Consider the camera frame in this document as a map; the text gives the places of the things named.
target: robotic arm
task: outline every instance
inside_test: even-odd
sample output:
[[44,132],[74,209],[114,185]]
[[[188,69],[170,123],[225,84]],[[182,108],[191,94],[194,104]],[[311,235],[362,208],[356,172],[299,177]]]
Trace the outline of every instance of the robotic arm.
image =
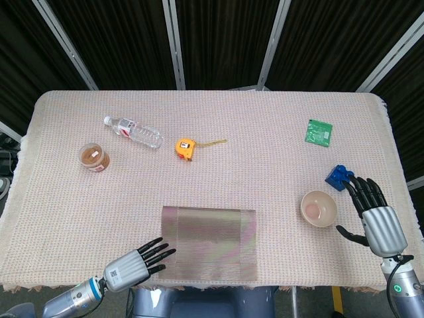
[[168,244],[162,244],[152,248],[162,239],[160,237],[152,240],[112,261],[106,266],[102,278],[91,277],[84,283],[50,300],[44,306],[42,317],[65,318],[74,315],[78,315],[77,318],[85,317],[100,306],[106,290],[120,292],[144,282],[152,274],[165,269],[163,264],[153,267],[152,265],[175,253],[176,249],[173,248],[154,256],[168,247]]
[[348,240],[369,246],[383,258],[381,265],[387,280],[386,295],[395,317],[424,318],[424,291],[409,263],[412,255],[402,255],[407,247],[396,212],[388,206],[374,181],[350,176],[353,186],[343,181],[364,227],[365,236],[354,235],[344,227],[336,228]]

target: tape measure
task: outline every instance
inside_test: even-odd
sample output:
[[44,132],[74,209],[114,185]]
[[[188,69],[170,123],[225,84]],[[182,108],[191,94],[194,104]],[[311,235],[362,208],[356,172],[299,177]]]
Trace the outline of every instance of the tape measure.
[[179,139],[179,141],[177,141],[177,143],[175,144],[175,151],[181,159],[191,161],[194,155],[195,147],[204,148],[208,146],[213,146],[214,144],[221,144],[223,142],[227,142],[227,139],[216,140],[201,144],[199,142],[194,141],[193,139],[182,138]]

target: cable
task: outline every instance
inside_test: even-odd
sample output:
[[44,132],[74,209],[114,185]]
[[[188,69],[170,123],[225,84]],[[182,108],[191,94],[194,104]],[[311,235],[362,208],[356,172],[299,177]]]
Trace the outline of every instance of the cable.
[[11,182],[8,178],[1,178],[2,180],[6,180],[6,187],[2,194],[0,194],[0,201],[7,195],[7,192],[11,186]]
[[390,309],[393,311],[393,314],[395,315],[396,318],[399,318],[398,313],[395,310],[395,307],[393,306],[392,303],[392,297],[390,297],[390,284],[392,282],[392,278],[394,276],[394,274],[396,273],[396,271],[398,270],[398,268],[402,265],[401,262],[397,263],[395,268],[392,270],[392,273],[390,273],[389,278],[387,279],[387,285],[386,285],[386,296],[387,296],[387,301],[389,302],[389,306]]
[[[128,306],[129,301],[130,301],[130,295],[132,296],[132,300],[131,300],[131,305]],[[134,290],[132,288],[129,288],[128,289],[128,297],[127,297],[127,309],[125,311],[125,318],[130,318],[131,315],[133,314],[134,301],[135,301]]]

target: blue object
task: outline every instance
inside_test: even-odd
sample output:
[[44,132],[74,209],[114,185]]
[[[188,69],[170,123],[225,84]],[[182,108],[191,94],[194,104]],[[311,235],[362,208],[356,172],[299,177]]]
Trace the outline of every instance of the blue object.
[[342,164],[338,164],[329,174],[325,182],[330,186],[335,187],[339,191],[345,189],[345,186],[342,184],[342,181],[349,182],[349,176],[354,176],[354,173],[346,170],[346,167]]

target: plastic bottle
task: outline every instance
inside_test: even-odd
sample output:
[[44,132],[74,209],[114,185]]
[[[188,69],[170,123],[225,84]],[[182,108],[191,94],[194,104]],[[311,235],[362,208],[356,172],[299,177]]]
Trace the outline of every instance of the plastic bottle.
[[153,127],[142,126],[131,119],[105,117],[105,125],[112,127],[116,134],[121,134],[133,141],[141,142],[151,148],[159,148],[164,138],[159,131]]

